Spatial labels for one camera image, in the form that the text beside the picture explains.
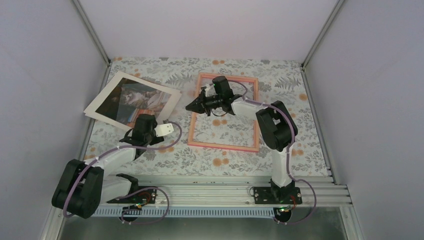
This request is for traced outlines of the cat and books photo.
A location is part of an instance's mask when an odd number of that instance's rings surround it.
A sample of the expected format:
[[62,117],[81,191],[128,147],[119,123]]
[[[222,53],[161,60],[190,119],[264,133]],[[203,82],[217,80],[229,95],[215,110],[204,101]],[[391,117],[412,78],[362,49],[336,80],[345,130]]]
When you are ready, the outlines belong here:
[[141,114],[152,115],[158,124],[167,120],[182,93],[178,89],[118,71],[83,113],[122,130],[135,126]]

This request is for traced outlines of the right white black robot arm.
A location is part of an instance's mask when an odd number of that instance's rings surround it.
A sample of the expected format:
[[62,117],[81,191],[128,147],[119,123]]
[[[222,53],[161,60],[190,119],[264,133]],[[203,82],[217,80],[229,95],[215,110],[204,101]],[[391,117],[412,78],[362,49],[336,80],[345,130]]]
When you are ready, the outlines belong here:
[[202,87],[198,96],[185,107],[187,111],[207,116],[218,108],[227,114],[257,121],[262,140],[272,150],[271,198],[282,204],[294,196],[295,179],[289,168],[291,147],[298,129],[285,105],[281,101],[268,104],[235,94],[229,80],[220,75]]

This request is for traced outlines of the orange pink wooden frame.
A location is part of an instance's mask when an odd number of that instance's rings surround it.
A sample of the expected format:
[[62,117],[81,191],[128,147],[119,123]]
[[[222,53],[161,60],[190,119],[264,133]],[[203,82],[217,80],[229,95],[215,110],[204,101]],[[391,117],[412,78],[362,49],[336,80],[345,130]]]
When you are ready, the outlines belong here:
[[[212,79],[220,76],[215,73],[200,72],[197,78],[197,97]],[[255,77],[226,75],[229,81],[235,81],[247,87],[246,97],[259,100],[259,80]],[[229,82],[234,94],[242,95],[246,90],[235,82]],[[255,120],[226,113],[222,108],[213,109],[211,115],[191,113],[187,145],[192,147],[213,148],[232,151],[259,152],[260,130]]]

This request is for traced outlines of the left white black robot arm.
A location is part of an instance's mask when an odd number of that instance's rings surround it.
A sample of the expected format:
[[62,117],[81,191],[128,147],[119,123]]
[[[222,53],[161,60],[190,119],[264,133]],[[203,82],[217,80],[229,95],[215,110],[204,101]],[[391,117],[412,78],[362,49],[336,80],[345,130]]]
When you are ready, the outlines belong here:
[[70,160],[53,193],[52,206],[63,210],[65,216],[87,219],[99,205],[118,202],[120,197],[134,202],[141,189],[138,179],[114,171],[138,158],[147,146],[162,142],[159,127],[154,115],[141,114],[114,149],[86,161]]

